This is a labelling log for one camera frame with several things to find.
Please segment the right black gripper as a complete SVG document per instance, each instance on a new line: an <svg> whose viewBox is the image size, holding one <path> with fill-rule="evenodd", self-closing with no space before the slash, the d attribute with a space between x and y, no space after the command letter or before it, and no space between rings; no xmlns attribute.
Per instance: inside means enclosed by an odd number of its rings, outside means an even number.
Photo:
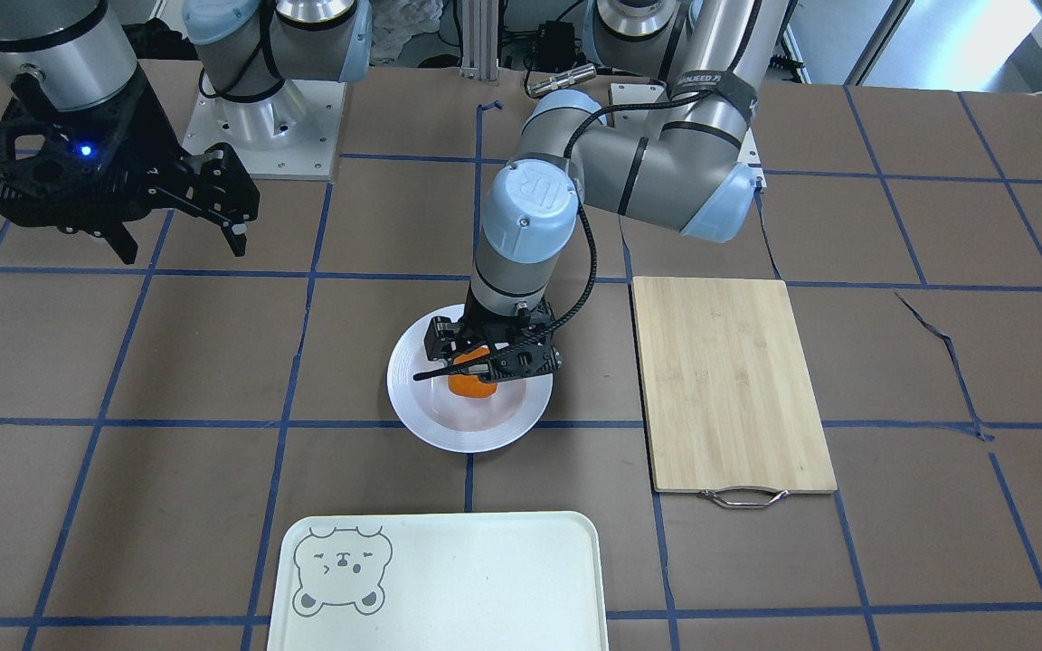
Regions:
<svg viewBox="0 0 1042 651"><path fill-rule="evenodd" d="M260 191L231 144L187 155L144 71L78 111L55 111L29 71L11 90L0 120L0 214L15 225L82 231L132 265L139 246L127 222L189 189L189 212L219 227L232 255L247 255Z"/></svg>

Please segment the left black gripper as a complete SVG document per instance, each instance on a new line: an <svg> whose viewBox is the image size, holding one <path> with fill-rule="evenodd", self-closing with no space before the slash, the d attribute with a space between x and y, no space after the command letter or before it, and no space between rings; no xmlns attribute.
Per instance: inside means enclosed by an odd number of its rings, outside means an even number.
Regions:
<svg viewBox="0 0 1042 651"><path fill-rule="evenodd" d="M412 379L470 375L481 381L513 381L554 373L564 359L553 345L553 309L546 302L512 316L468 302L458 321L431 317L423 337L427 359L451 362L458 354L472 354L474 359L415 373Z"/></svg>

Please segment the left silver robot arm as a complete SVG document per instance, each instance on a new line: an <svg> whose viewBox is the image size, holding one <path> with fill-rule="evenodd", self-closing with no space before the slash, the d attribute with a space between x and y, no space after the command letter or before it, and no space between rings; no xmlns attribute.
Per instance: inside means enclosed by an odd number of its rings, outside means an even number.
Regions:
<svg viewBox="0 0 1042 651"><path fill-rule="evenodd" d="M539 100L488 191L463 312L426 326L435 368L416 379L496 383L559 370L554 333L584 308L597 271L561 315L547 284L575 228L595 248L587 207L731 240L755 194L740 153L786 11L784 1L588 3L584 49L663 90L653 102L607 107L566 87Z"/></svg>

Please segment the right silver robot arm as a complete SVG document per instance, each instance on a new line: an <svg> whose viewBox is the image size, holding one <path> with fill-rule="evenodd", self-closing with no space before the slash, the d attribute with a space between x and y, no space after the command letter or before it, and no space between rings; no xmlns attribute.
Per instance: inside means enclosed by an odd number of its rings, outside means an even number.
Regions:
<svg viewBox="0 0 1042 651"><path fill-rule="evenodd" d="M107 1L0 1L0 215L104 241L137 260L130 222L175 209L247 252L260 191L242 161L322 137L300 82L357 82L372 49L368 1L187 1L199 98L220 135L192 153L171 127Z"/></svg>

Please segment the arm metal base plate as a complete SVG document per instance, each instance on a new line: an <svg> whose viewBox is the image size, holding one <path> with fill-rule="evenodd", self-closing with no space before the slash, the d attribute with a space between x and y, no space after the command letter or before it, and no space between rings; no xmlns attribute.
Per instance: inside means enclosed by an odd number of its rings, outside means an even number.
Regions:
<svg viewBox="0 0 1042 651"><path fill-rule="evenodd" d="M289 80L255 103L199 96L182 139L202 154L228 143L256 180L331 181L347 83Z"/></svg>

